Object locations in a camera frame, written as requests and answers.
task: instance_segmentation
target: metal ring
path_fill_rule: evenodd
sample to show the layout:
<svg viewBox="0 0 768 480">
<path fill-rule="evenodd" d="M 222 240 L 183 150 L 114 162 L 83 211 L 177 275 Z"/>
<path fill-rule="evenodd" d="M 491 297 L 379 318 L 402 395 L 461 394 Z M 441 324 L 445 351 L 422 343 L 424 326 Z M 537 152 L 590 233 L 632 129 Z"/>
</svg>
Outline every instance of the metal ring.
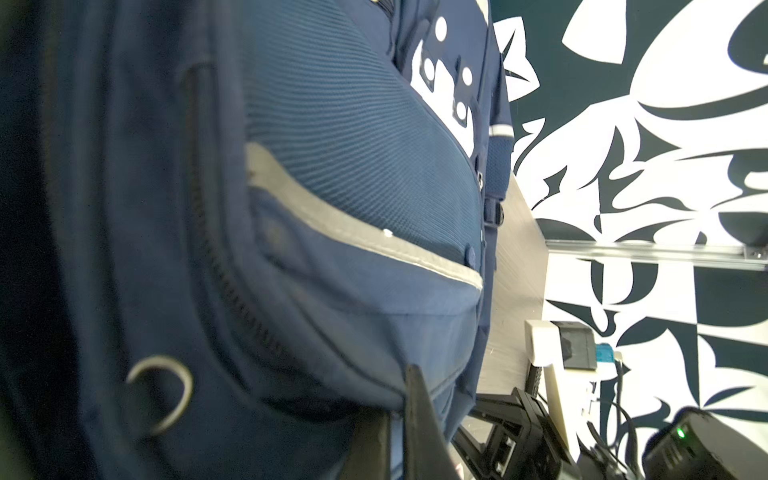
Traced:
<svg viewBox="0 0 768 480">
<path fill-rule="evenodd" d="M 179 380 L 181 380 L 181 383 L 184 385 L 184 393 L 181 394 L 181 400 L 178 405 L 176 405 L 176 408 L 150 430 L 151 435 L 160 435 L 167 430 L 168 427 L 176 423 L 181 417 L 181 414 L 184 413 L 184 410 L 186 410 L 187 406 L 190 404 L 193 385 L 192 373 L 183 363 L 171 356 L 152 355 L 140 360 L 134 365 L 131 371 L 128 372 L 125 382 L 133 383 L 139 375 L 150 369 L 168 370 L 179 377 Z"/>
</svg>

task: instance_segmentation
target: wall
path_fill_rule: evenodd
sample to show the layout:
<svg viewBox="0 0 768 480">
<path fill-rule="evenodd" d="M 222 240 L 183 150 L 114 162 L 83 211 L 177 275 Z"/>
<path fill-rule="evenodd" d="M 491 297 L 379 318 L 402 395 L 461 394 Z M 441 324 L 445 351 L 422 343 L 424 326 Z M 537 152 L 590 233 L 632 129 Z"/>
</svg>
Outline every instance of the wall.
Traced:
<svg viewBox="0 0 768 480">
<path fill-rule="evenodd" d="M 766 243 L 768 2 L 500 0 L 492 17 L 511 163 L 548 239 Z M 641 444 L 694 405 L 768 451 L 766 293 L 763 272 L 551 255 L 543 317 L 621 350 Z"/>
</svg>

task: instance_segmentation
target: gray trim strip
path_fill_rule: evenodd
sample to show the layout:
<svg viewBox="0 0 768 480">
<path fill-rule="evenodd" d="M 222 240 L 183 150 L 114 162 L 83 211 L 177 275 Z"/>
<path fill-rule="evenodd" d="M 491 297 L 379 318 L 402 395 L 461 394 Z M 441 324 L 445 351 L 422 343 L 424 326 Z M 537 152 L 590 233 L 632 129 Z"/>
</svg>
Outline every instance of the gray trim strip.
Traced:
<svg viewBox="0 0 768 480">
<path fill-rule="evenodd" d="M 337 242 L 420 266 L 482 290 L 482 277 L 473 269 L 402 238 L 388 237 L 384 230 L 345 214 L 316 197 L 296 182 L 261 144 L 246 144 L 246 162 L 250 173 L 248 184 L 269 192 L 293 216 L 313 230 Z"/>
</svg>

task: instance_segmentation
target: blue backpack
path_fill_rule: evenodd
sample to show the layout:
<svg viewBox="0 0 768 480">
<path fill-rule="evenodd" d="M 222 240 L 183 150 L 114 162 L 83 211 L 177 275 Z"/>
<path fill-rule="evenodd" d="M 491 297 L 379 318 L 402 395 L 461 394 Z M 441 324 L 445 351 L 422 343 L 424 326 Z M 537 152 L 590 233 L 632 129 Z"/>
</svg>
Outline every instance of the blue backpack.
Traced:
<svg viewBox="0 0 768 480">
<path fill-rule="evenodd" d="M 51 2 L 48 199 L 102 478 L 335 478 L 474 404 L 509 178 L 478 0 Z"/>
</svg>

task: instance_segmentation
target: white dot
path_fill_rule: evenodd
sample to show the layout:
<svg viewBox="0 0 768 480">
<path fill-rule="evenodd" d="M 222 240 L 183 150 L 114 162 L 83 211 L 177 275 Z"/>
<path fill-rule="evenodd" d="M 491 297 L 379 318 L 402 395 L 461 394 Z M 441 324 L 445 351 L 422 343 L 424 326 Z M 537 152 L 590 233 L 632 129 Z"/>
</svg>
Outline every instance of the white dot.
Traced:
<svg viewBox="0 0 768 480">
<path fill-rule="evenodd" d="M 459 102 L 456 104 L 456 116 L 462 120 L 467 118 L 467 107 L 464 105 L 464 102 Z"/>
<path fill-rule="evenodd" d="M 472 84 L 472 70 L 469 67 L 464 67 L 464 70 L 462 70 L 462 80 L 466 85 Z"/>
<path fill-rule="evenodd" d="M 445 40 L 445 36 L 448 34 L 448 24 L 445 23 L 445 18 L 440 17 L 435 22 L 435 37 L 438 41 Z"/>
<path fill-rule="evenodd" d="M 429 80 L 435 80 L 435 64 L 429 58 L 424 59 L 424 74 Z"/>
</svg>

